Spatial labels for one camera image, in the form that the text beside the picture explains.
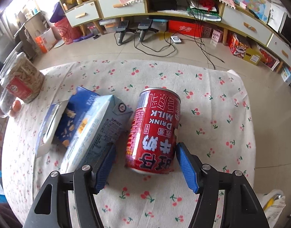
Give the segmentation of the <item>red milk drink can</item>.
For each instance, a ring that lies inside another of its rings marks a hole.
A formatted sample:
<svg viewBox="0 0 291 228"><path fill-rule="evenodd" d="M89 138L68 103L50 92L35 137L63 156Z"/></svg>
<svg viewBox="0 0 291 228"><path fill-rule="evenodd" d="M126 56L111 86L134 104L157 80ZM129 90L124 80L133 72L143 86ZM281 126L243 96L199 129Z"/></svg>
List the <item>red milk drink can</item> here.
<svg viewBox="0 0 291 228"><path fill-rule="evenodd" d="M142 174L168 174L175 156L180 97L163 88L139 95L127 140L125 165Z"/></svg>

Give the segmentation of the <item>white plastic bag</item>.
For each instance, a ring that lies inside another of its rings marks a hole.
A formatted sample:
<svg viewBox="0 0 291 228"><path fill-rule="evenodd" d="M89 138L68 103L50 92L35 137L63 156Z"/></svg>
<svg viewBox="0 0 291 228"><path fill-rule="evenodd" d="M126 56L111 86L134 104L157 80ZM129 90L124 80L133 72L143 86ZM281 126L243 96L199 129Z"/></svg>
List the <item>white plastic bag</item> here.
<svg viewBox="0 0 291 228"><path fill-rule="evenodd" d="M286 206L284 192L280 189L274 189L267 194L256 195L268 220L269 227L273 228Z"/></svg>

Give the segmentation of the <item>blue biscuit box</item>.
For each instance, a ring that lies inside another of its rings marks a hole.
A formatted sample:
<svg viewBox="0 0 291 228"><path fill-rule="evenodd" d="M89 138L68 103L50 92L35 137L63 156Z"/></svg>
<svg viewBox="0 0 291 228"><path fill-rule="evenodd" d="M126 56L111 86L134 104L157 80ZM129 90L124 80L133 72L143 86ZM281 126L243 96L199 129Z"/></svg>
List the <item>blue biscuit box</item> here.
<svg viewBox="0 0 291 228"><path fill-rule="evenodd" d="M51 104L38 133L36 157L47 154L55 140L68 147L80 122L98 96L79 86L70 99Z"/></svg>

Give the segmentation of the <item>cherry print tablecloth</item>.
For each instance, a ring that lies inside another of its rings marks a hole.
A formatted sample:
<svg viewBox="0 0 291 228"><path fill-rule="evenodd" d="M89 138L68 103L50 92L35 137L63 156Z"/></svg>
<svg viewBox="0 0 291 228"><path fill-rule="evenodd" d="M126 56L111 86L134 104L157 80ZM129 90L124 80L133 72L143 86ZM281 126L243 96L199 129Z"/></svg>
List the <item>cherry print tablecloth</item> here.
<svg viewBox="0 0 291 228"><path fill-rule="evenodd" d="M103 227L188 227L195 208L206 227L225 226L230 191L254 183L255 137L250 102L232 70L141 61L80 61L43 70L43 85L8 122L2 180L21 224L43 194L69 173L106 156L92 196Z"/></svg>

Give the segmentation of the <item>blue milk carton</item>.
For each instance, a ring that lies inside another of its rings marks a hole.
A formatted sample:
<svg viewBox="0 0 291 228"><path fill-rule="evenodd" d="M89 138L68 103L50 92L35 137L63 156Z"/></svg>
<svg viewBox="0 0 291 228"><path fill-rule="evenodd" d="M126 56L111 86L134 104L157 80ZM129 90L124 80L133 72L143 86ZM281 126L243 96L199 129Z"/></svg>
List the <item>blue milk carton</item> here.
<svg viewBox="0 0 291 228"><path fill-rule="evenodd" d="M94 164L109 143L116 143L132 113L133 110L114 95L97 96L68 146L60 172L69 173L85 164Z"/></svg>

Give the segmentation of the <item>small orange fruit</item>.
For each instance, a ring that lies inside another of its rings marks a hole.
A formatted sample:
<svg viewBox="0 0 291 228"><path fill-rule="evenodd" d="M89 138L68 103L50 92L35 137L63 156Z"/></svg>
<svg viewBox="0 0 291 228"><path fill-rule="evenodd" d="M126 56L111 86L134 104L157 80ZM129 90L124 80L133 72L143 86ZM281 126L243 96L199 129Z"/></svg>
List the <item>small orange fruit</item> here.
<svg viewBox="0 0 291 228"><path fill-rule="evenodd" d="M16 113L19 112L21 110L21 102L16 99L12 104L12 109Z"/></svg>

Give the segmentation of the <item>plastic snack jar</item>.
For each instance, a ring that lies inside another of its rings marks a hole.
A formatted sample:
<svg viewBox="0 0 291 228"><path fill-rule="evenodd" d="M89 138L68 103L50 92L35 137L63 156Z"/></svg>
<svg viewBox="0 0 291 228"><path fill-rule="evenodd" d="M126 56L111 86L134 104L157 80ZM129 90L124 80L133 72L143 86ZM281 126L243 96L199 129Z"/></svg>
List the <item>plastic snack jar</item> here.
<svg viewBox="0 0 291 228"><path fill-rule="evenodd" d="M4 62L0 80L3 88L28 104L40 93L44 74L30 62L25 53L14 51Z"/></svg>

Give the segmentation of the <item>blue white carton box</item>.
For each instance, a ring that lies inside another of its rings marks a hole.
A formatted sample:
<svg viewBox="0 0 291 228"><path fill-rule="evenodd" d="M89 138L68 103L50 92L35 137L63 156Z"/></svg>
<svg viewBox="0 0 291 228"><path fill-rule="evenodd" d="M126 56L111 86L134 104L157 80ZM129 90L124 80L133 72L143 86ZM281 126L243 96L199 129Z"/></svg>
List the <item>blue white carton box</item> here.
<svg viewBox="0 0 291 228"><path fill-rule="evenodd" d="M287 85L291 84L291 72L288 69L288 67L286 67L284 65L281 68L281 77L282 77L284 83L286 83Z"/></svg>

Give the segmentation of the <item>red printed box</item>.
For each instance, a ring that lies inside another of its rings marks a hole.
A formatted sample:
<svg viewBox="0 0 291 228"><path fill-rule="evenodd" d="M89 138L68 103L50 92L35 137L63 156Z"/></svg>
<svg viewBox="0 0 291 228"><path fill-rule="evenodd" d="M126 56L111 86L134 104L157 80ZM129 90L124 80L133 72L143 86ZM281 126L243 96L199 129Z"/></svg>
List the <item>red printed box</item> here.
<svg viewBox="0 0 291 228"><path fill-rule="evenodd" d="M270 52L265 50L262 46L257 44L257 49L262 54L260 62L268 67L271 71L274 71L278 67L280 61L273 56Z"/></svg>

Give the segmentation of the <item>yellow cardboard box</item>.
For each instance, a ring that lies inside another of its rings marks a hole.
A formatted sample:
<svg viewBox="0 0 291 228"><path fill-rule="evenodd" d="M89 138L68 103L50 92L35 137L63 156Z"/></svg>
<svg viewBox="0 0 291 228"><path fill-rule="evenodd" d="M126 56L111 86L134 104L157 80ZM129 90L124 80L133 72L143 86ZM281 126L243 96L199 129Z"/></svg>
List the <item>yellow cardboard box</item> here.
<svg viewBox="0 0 291 228"><path fill-rule="evenodd" d="M263 57L257 46L252 45L246 37L235 32L231 31L228 34L227 43L234 56L253 65L257 65Z"/></svg>

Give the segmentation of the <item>black microwave oven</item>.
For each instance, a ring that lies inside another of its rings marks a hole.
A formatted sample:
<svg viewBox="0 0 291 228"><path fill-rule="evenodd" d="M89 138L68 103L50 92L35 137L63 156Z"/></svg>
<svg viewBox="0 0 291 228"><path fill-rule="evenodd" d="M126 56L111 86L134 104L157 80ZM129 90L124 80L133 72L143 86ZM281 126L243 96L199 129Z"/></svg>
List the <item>black microwave oven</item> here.
<svg viewBox="0 0 291 228"><path fill-rule="evenodd" d="M291 44L291 18L287 13L283 15L279 33Z"/></svg>

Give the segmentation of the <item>red gift box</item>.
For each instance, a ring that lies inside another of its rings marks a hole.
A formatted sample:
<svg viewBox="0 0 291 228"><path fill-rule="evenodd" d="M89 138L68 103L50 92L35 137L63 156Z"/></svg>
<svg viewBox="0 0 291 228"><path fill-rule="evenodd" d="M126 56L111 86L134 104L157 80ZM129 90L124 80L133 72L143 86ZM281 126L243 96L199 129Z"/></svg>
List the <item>red gift box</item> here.
<svg viewBox="0 0 291 228"><path fill-rule="evenodd" d="M169 20L169 32L180 32L183 35L194 36L200 38L203 34L203 26L188 22Z"/></svg>

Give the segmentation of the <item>long white TV cabinet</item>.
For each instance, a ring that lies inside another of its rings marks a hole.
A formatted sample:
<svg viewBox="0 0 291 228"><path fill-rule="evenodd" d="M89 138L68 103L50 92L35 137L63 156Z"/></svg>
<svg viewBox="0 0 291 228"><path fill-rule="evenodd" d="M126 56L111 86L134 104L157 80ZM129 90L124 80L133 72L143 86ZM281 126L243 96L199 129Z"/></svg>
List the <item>long white TV cabinet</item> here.
<svg viewBox="0 0 291 228"><path fill-rule="evenodd" d="M291 48L277 32L264 25L251 12L242 8L231 8L222 3L218 4L220 19L213 20L205 16L204 11L191 14L188 7L178 7L175 10L153 10L150 8L151 0L140 0L123 6L119 0L88 0L65 12L71 26L80 26L86 22L99 19L112 19L117 17L153 16L172 17L175 20L196 19L199 22L219 26L226 31L236 32L246 36L291 68Z"/></svg>

